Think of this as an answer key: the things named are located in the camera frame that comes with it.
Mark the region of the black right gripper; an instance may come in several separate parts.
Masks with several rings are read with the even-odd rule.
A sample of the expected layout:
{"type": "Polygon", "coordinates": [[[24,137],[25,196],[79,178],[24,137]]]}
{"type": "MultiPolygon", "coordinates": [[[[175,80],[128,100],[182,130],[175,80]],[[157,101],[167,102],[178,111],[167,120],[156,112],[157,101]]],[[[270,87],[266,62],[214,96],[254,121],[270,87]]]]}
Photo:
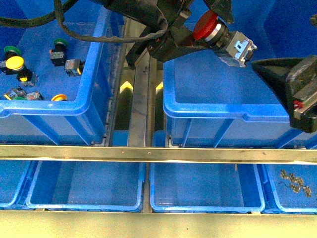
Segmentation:
{"type": "Polygon", "coordinates": [[[317,57],[255,60],[252,69],[290,117],[292,128],[317,131],[317,57]]]}

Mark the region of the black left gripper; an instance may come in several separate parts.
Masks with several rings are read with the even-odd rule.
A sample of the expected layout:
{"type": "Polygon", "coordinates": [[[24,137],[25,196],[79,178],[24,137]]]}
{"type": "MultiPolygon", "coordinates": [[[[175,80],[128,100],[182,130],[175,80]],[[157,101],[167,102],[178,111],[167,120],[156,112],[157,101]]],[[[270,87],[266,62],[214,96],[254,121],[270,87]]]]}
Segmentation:
{"type": "MultiPolygon", "coordinates": [[[[205,5],[216,13],[226,23],[234,22],[232,0],[204,0],[205,5]]],[[[193,33],[186,26],[185,21],[191,15],[188,9],[179,12],[178,17],[170,23],[167,32],[153,40],[135,43],[126,55],[130,69],[135,69],[136,61],[144,50],[151,57],[160,62],[167,62],[191,53],[208,50],[208,46],[201,40],[195,41],[193,33]]]]}

